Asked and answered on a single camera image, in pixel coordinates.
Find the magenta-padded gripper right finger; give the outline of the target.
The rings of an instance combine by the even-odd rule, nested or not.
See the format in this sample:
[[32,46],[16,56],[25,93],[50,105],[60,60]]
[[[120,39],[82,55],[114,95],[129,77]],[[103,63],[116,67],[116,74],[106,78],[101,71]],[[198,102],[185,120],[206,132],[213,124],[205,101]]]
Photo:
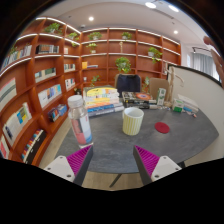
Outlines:
[[159,157],[137,145],[133,148],[133,155],[144,185],[181,170],[168,156]]

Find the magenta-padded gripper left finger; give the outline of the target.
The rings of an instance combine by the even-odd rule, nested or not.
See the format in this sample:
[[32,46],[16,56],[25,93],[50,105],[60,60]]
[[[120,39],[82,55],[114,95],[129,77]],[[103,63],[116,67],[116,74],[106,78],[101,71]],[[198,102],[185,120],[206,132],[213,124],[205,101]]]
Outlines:
[[81,186],[92,156],[93,147],[87,146],[69,156],[58,156],[44,170]]

